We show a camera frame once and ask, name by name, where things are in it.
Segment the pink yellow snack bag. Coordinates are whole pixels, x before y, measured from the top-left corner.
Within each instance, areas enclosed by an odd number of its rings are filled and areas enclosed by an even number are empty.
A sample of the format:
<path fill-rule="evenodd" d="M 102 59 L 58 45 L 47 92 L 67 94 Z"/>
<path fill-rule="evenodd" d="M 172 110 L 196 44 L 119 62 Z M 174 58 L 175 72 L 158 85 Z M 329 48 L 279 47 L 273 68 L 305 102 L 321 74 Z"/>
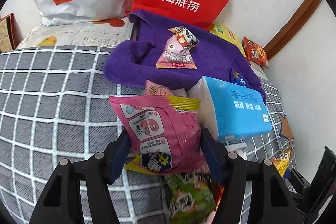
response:
<path fill-rule="evenodd" d="M 170 175 L 206 173 L 197 112 L 201 101 L 177 96 L 111 96 L 109 103 L 130 139 L 135 158 L 126 168 Z"/>

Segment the blue foil snack packet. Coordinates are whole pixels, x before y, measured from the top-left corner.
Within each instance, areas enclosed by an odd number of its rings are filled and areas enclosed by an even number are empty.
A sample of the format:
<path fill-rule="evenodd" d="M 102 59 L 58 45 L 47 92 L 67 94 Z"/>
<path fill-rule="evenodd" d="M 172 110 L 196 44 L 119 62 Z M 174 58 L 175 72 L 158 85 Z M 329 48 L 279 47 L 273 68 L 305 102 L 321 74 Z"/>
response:
<path fill-rule="evenodd" d="M 230 71 L 230 82 L 243 87 L 247 86 L 245 77 L 242 76 L 239 72 L 234 71 L 233 69 L 231 69 Z"/>

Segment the pink panda snack pouch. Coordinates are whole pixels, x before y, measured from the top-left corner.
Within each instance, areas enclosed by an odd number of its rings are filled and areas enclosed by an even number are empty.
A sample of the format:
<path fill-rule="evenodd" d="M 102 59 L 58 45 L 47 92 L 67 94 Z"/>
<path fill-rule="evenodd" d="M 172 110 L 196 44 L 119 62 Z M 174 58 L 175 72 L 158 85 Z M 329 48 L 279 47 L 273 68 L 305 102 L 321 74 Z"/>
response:
<path fill-rule="evenodd" d="M 197 69 L 191 49 L 199 40 L 185 26 L 169 29 L 173 36 L 166 42 L 165 48 L 156 62 L 157 69 Z"/>

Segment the green orange snack bag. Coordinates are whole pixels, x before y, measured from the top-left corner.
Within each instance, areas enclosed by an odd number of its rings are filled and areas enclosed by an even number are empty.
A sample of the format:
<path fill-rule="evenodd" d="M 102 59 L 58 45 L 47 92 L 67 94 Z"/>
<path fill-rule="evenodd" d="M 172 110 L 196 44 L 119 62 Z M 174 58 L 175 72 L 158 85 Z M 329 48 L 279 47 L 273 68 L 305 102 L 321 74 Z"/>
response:
<path fill-rule="evenodd" d="M 210 174 L 179 173 L 165 177 L 171 223 L 212 223 L 224 187 Z"/>

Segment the yellow small snack packet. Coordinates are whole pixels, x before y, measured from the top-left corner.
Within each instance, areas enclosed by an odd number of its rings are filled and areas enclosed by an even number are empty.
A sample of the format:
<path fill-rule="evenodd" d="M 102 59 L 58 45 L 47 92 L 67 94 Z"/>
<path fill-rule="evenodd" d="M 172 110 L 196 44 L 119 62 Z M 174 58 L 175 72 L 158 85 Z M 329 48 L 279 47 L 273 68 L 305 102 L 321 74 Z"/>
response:
<path fill-rule="evenodd" d="M 271 159 L 271 162 L 274 164 L 281 177 L 285 176 L 286 170 L 288 169 L 291 151 L 292 147 L 289 147 L 283 153 L 278 154 Z"/>

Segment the blue tissue pack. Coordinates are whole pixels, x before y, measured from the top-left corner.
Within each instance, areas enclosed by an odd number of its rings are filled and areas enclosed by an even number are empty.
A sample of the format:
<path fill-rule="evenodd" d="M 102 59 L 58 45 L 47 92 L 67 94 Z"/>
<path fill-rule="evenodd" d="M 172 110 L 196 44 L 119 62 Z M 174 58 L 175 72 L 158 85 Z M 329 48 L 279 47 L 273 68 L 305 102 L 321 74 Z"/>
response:
<path fill-rule="evenodd" d="M 201 101 L 198 122 L 214 139 L 244 139 L 272 130 L 261 94 L 253 89 L 203 76 L 187 91 Z"/>

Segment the pink peach pastry packet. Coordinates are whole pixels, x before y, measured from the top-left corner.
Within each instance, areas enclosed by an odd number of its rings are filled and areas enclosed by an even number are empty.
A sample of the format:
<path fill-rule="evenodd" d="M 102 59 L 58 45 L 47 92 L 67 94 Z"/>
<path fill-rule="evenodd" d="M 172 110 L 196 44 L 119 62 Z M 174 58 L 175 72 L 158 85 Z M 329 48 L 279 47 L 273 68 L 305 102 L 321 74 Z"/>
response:
<path fill-rule="evenodd" d="M 151 96 L 177 96 L 187 98 L 184 88 L 171 90 L 166 86 L 156 84 L 150 80 L 146 80 L 145 94 Z"/>

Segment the grey checked bed cover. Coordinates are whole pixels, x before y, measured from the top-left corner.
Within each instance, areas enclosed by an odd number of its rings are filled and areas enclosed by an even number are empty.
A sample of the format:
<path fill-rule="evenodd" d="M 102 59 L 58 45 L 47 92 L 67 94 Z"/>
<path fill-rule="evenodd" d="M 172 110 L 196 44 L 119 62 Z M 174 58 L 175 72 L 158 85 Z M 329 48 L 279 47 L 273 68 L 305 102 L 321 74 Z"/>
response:
<path fill-rule="evenodd" d="M 53 46 L 1 54 L 1 202 L 9 220 L 29 223 L 35 204 L 61 159 L 88 159 L 121 133 L 109 96 L 144 94 L 106 81 L 112 48 Z M 260 78 L 272 131 L 237 141 L 247 160 L 272 158 L 289 147 L 280 137 L 279 91 Z M 163 179 L 130 170 L 109 186 L 121 223 L 170 223 Z"/>

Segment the purple towel lined tray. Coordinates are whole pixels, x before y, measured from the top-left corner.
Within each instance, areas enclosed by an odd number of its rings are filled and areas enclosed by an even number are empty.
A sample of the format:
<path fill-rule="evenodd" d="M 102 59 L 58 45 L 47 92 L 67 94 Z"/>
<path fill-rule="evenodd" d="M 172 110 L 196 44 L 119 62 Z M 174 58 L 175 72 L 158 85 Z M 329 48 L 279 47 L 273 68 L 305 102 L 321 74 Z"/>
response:
<path fill-rule="evenodd" d="M 265 98 L 259 78 L 238 47 L 210 32 L 144 10 L 129 14 L 134 40 L 119 44 L 108 57 L 104 77 L 115 84 L 143 88 L 150 80 L 170 89 L 191 89 L 203 76 L 230 81 L 240 73 L 250 89 Z"/>

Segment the orange red chips bag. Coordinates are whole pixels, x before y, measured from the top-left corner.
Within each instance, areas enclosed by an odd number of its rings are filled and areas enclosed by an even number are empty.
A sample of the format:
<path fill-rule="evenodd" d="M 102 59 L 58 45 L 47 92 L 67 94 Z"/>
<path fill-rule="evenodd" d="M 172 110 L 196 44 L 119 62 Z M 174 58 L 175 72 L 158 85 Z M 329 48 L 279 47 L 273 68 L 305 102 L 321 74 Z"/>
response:
<path fill-rule="evenodd" d="M 268 69 L 268 56 L 264 48 L 247 37 L 243 38 L 242 43 L 247 60 L 253 61 L 254 63 Z"/>

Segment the white printed sheet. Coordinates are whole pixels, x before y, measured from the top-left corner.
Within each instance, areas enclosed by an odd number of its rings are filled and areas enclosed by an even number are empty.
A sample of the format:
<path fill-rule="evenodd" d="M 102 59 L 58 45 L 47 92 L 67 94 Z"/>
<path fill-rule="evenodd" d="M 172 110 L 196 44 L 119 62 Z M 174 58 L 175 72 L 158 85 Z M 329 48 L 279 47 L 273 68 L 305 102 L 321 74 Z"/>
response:
<path fill-rule="evenodd" d="M 110 19 L 99 22 L 39 25 L 18 45 L 19 49 L 40 46 L 92 46 L 114 48 L 129 40 L 133 23 L 129 19 Z"/>

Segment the yellow chips bag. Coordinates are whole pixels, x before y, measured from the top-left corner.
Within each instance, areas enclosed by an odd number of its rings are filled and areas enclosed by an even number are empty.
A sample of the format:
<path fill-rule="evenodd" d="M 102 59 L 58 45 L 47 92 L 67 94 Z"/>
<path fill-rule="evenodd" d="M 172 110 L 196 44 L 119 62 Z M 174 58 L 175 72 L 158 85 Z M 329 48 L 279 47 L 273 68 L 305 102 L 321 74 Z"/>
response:
<path fill-rule="evenodd" d="M 236 34 L 232 32 L 230 29 L 228 29 L 225 25 L 211 23 L 208 28 L 208 31 L 238 47 L 243 57 L 246 58 L 246 54 L 244 52 L 241 40 L 239 40 Z"/>

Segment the framed picture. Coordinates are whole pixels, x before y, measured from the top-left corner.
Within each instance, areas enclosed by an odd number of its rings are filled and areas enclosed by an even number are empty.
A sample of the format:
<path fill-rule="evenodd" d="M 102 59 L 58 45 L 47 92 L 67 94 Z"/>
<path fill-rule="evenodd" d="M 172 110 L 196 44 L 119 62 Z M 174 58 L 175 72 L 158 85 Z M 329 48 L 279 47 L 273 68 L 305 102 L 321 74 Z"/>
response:
<path fill-rule="evenodd" d="M 11 13 L 0 21 L 0 52 L 10 52 L 16 49 L 18 42 L 16 41 L 16 32 L 14 28 L 14 14 Z"/>

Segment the brown wooden door frame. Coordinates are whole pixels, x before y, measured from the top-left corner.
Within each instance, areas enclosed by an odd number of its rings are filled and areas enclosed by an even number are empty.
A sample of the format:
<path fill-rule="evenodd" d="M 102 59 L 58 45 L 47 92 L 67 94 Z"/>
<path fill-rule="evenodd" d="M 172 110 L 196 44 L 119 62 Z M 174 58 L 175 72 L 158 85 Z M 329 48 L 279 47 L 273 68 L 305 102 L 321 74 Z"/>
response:
<path fill-rule="evenodd" d="M 314 14 L 322 0 L 304 0 L 286 24 L 266 44 L 264 50 L 270 61 L 276 56 L 299 32 L 305 23 Z"/>

